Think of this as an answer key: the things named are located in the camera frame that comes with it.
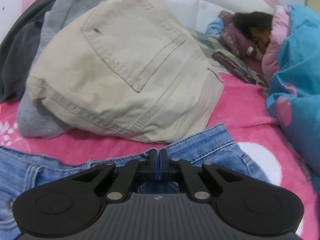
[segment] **dark hair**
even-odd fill
[[[247,38],[252,40],[250,28],[260,30],[272,30],[273,16],[264,12],[235,13],[233,16],[234,26]]]

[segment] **white polka dot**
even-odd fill
[[[239,142],[238,145],[261,167],[272,184],[280,186],[282,180],[281,166],[272,152],[257,143]]]
[[[299,227],[297,229],[297,232],[296,232],[296,234],[298,236],[301,236],[302,233],[303,233],[303,226],[304,226],[304,220],[303,219],[304,219],[304,217],[302,218],[301,223],[300,223],[300,225],[299,225]]]

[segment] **folded beige pants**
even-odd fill
[[[223,82],[163,0],[109,0],[62,29],[27,81],[65,123],[174,142],[200,132]]]

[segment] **silver screw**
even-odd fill
[[[107,198],[111,200],[119,200],[122,198],[122,194],[120,192],[111,192],[107,195]]]
[[[208,192],[198,191],[195,193],[195,198],[197,199],[207,199],[209,197],[210,197],[210,194]]]

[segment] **plaid fabric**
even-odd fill
[[[207,35],[201,32],[197,32],[192,29],[188,29],[192,37],[197,41],[198,45],[202,49],[204,55],[208,58],[210,64],[214,66],[218,72],[220,73],[229,73],[228,70],[225,69],[225,67],[221,64],[219,64],[217,61],[213,60],[211,55],[213,52],[220,51],[223,53],[226,57],[231,59],[234,63],[236,63],[240,68],[242,68],[244,71],[246,71],[252,78],[254,78],[257,81],[257,85],[260,85],[262,87],[267,87],[264,80],[259,78],[257,73],[253,71],[252,69],[248,68],[242,60],[237,58],[235,55],[233,55],[231,52],[228,51],[228,49],[223,46],[221,42],[219,42],[218,38],[219,36],[212,36]]]

